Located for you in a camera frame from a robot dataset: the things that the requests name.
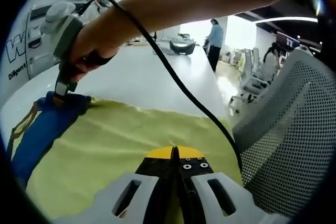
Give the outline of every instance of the blue fabric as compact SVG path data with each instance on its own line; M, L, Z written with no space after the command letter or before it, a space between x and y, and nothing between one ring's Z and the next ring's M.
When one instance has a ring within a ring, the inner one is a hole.
M86 111L91 97L68 94L61 108L54 105L54 93L48 92L45 98L37 101L40 115L25 131L12 159L14 175L26 186L41 157L51 147L54 140Z
M222 47L223 35L224 32L220 25L212 26L210 35L208 36L209 45L215 47Z

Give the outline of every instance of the person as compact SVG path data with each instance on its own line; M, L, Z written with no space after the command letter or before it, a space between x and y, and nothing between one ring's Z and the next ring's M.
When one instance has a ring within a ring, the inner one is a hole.
M216 72L216 66L219 59L219 52L222 48L223 43L223 29L219 25L218 21L215 19L211 20L212 29L211 32L207 38L209 42L209 53L208 53L208 59L210 62L210 66L214 72Z
M272 46L265 53L259 77L261 80L271 83L279 69L279 49L276 43L272 43Z
M210 19L268 6L277 0L122 0L119 4L129 11L149 32L197 20ZM95 50L102 58L114 56L126 41L139 36L139 30L116 8L111 7L80 31L70 51L70 62L82 73L81 79L98 66L87 65L82 59Z

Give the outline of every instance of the desk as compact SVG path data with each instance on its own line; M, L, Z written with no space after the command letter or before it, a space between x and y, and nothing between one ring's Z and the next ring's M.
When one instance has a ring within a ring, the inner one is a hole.
M202 47L189 56L167 56L186 87L215 116L227 116L216 78ZM54 90L58 66L42 72L17 90L0 111L5 146L12 128L28 113L32 103ZM147 109L204 115L179 89L150 46L121 47L107 65L89 73L76 93L115 100Z

